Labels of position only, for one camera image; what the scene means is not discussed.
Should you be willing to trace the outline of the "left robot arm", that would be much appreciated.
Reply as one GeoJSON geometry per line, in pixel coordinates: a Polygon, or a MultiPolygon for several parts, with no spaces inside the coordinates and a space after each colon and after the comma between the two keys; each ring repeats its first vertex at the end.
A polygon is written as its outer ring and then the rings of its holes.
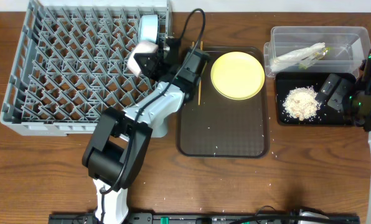
{"type": "Polygon", "coordinates": [[[166,118],[197,91],[210,55],[193,46],[179,62],[180,45],[179,39],[168,39],[160,53],[157,44],[141,41],[127,67],[136,77],[156,81],[156,89],[133,106],[123,110],[111,106],[100,116],[82,157],[98,197],[95,223],[125,221],[128,188],[141,170],[151,138],[167,134],[166,118]]]}

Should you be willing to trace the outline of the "blue bowl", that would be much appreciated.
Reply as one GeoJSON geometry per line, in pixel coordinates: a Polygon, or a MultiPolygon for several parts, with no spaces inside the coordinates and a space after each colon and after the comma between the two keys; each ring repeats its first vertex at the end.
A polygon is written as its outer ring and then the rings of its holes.
{"type": "Polygon", "coordinates": [[[157,42],[158,37],[158,16],[145,15],[141,17],[138,29],[138,41],[157,42]]]}

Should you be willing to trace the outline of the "pink white bowl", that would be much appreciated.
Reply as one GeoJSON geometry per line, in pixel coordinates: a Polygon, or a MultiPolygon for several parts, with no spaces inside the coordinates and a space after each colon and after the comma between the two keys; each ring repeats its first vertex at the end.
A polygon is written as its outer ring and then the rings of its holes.
{"type": "Polygon", "coordinates": [[[127,67],[136,77],[142,74],[142,69],[146,65],[149,56],[154,55],[158,50],[158,45],[147,40],[141,41],[131,52],[127,67]]]}

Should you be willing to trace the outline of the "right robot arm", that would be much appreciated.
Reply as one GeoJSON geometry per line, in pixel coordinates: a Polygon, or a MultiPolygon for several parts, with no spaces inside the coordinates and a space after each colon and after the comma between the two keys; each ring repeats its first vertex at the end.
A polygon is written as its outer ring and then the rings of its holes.
{"type": "MultiPolygon", "coordinates": [[[[335,73],[330,74],[316,100],[343,114],[355,126],[368,132],[371,156],[371,49],[360,69],[363,74],[354,83],[335,73]]],[[[367,223],[371,223],[371,178],[367,223]]]]}

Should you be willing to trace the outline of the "yellow round plate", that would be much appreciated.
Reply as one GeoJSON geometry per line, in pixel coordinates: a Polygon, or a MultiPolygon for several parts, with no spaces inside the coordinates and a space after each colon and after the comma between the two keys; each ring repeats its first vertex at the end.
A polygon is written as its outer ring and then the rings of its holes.
{"type": "Polygon", "coordinates": [[[246,100],[257,95],[265,84],[261,63],[245,52],[221,55],[210,71],[214,88],[231,100],[246,100]]]}

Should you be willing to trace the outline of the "green snack packet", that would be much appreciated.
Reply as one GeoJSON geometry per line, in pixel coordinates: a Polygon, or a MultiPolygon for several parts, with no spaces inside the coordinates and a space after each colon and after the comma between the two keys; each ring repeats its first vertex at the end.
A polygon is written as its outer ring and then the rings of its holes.
{"type": "Polygon", "coordinates": [[[323,49],[313,53],[312,55],[304,58],[299,63],[300,69],[308,69],[309,67],[313,66],[317,61],[323,59],[329,52],[331,48],[330,47],[324,47],[323,49]]]}

